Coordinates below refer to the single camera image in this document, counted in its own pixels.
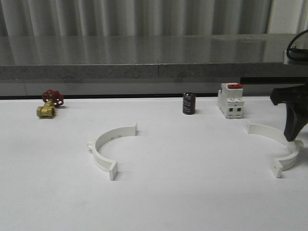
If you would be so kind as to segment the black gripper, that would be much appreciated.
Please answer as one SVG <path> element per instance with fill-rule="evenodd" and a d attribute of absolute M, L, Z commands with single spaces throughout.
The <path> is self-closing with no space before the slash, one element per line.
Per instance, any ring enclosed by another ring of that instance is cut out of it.
<path fill-rule="evenodd" d="M 284 135 L 287 141 L 293 141 L 308 123 L 308 83 L 295 87 L 275 88 L 270 99 L 274 105 L 286 103 Z"/>

